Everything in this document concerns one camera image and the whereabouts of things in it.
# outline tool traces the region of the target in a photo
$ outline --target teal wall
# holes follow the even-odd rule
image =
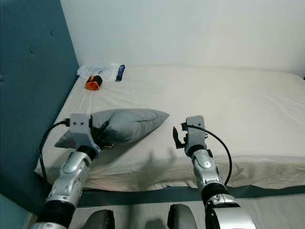
[[[76,81],[60,0],[0,0],[0,193],[36,215],[39,142]]]
[[[0,228],[22,229],[28,211],[0,194]]]

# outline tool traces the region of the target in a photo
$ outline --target orange object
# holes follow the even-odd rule
[[[88,90],[99,90],[103,80],[99,75],[90,76],[86,82],[86,88]]]

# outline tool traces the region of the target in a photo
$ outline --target gray fabric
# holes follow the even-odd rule
[[[160,126],[169,115],[151,109],[113,109],[92,114],[92,137],[95,143],[104,146],[125,146],[135,142]],[[69,131],[55,147],[75,148]]]
[[[75,83],[78,63],[60,0],[1,0],[0,34],[0,192],[39,214],[39,142]]]

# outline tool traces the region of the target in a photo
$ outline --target bed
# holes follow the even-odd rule
[[[121,82],[104,82],[98,91],[78,78],[57,121],[75,112],[151,108],[170,114],[141,141],[103,151],[93,162],[86,188],[149,191],[196,187],[193,166],[172,139],[173,126],[203,115],[205,126],[227,144],[233,158],[231,187],[280,189],[305,185],[305,81],[294,74],[230,68],[127,66]],[[49,182],[70,154],[54,144],[67,127],[54,129],[43,148]],[[220,176],[229,164],[211,137]],[[39,163],[35,172],[41,175]]]

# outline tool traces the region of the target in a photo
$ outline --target black cable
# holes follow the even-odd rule
[[[47,179],[46,168],[44,166],[43,157],[42,157],[42,148],[43,148],[43,145],[45,144],[45,142],[47,140],[47,137],[48,137],[50,131],[53,128],[55,128],[58,125],[69,126],[69,124],[70,124],[70,120],[69,119],[65,119],[63,121],[55,123],[49,129],[47,129],[47,131],[43,134],[42,139],[41,139],[40,144],[39,144],[39,162],[40,162],[40,166],[41,166],[41,170],[42,170],[42,176],[43,176],[43,180],[44,180],[44,183],[45,183],[45,189],[46,189],[46,193],[47,194],[49,193],[50,190],[49,190],[49,183],[48,183],[48,179]]]
[[[194,128],[194,129],[197,129],[197,130],[202,130],[202,131],[208,133],[209,135],[213,136],[214,138],[216,138],[223,145],[223,147],[225,148],[225,150],[227,152],[228,158],[229,158],[229,173],[228,173],[227,179],[224,182],[224,185],[227,186],[228,181],[229,181],[229,179],[231,177],[231,174],[232,174],[232,158],[231,158],[231,154],[229,152],[228,147],[225,145],[225,143],[217,135],[213,134],[211,131],[208,131],[204,128],[201,128],[201,127],[198,127],[198,126],[195,126],[195,125],[187,125],[187,127]]]

